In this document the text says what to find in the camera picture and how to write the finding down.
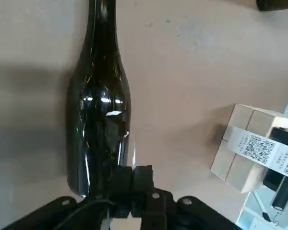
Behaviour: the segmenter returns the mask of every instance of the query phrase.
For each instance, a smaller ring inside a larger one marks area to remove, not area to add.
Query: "black cable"
[[[87,204],[79,207],[78,209],[76,209],[75,211],[73,211],[70,215],[68,215],[68,217],[66,217],[64,220],[62,220],[60,223],[58,223],[53,230],[59,230],[63,225],[65,225],[71,218],[73,218],[77,213],[79,213],[80,211],[92,206],[92,205],[96,205],[96,204],[100,204],[100,203],[108,203],[110,205],[115,205],[112,201],[107,200],[107,199],[97,199],[97,200],[93,200],[91,202],[88,202]]]

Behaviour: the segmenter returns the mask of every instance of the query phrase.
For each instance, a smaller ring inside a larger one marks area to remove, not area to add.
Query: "metal part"
[[[158,198],[160,198],[160,195],[158,193],[153,193],[152,194],[152,198],[153,199],[158,199]]]
[[[183,201],[183,203],[184,203],[185,205],[191,205],[191,204],[192,204],[192,201],[191,201],[190,199],[188,199],[188,198],[185,198],[185,199],[183,199],[182,201]]]

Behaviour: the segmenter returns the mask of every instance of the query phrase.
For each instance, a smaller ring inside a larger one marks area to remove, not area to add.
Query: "black object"
[[[288,145],[288,131],[283,128],[273,128],[269,138]],[[283,211],[288,203],[288,177],[269,169],[264,185],[276,191],[272,207]]]
[[[266,212],[263,212],[263,218],[268,222],[272,222],[269,215]]]
[[[66,110],[67,173],[81,196],[103,190],[127,163],[131,100],[116,38],[115,0],[89,0],[87,31],[70,80]]]
[[[288,9],[288,0],[256,0],[260,11],[277,11]]]
[[[141,230],[240,230],[235,224],[192,196],[173,200],[154,187],[151,165],[117,167],[101,194],[76,204],[60,197],[3,230],[99,230],[104,218],[142,218]]]

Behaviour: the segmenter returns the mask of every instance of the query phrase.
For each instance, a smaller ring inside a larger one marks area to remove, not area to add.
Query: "bottle body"
[[[68,88],[68,184],[80,196],[102,191],[127,163],[131,100],[115,17],[115,0],[89,1],[84,47]]]

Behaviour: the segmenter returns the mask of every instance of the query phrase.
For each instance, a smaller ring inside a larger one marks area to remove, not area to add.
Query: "white surface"
[[[0,227],[71,194],[62,118],[86,17],[85,0],[0,0]],[[233,103],[286,107],[288,11],[118,0],[117,17],[137,164],[153,164],[155,184],[176,198],[196,196],[236,221],[245,196],[210,167]]]
[[[254,218],[249,230],[283,230],[276,224]]]

